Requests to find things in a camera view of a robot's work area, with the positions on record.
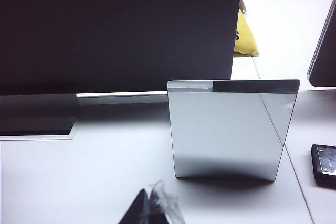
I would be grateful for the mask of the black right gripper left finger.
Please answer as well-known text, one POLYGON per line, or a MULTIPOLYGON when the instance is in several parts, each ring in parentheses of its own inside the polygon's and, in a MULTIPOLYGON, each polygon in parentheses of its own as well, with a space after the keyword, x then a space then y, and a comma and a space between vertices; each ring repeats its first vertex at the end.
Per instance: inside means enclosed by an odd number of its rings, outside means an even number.
POLYGON ((146 190, 139 191, 134 201, 120 220, 119 224, 146 224, 149 223, 149 198, 146 190))

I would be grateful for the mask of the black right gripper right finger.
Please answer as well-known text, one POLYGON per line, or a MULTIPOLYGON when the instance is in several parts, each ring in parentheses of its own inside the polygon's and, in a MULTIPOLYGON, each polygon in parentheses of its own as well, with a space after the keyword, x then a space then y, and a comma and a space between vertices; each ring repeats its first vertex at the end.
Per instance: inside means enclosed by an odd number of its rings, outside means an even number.
POLYGON ((149 213, 161 223, 184 223, 178 196, 165 190, 163 180, 150 184, 149 213))

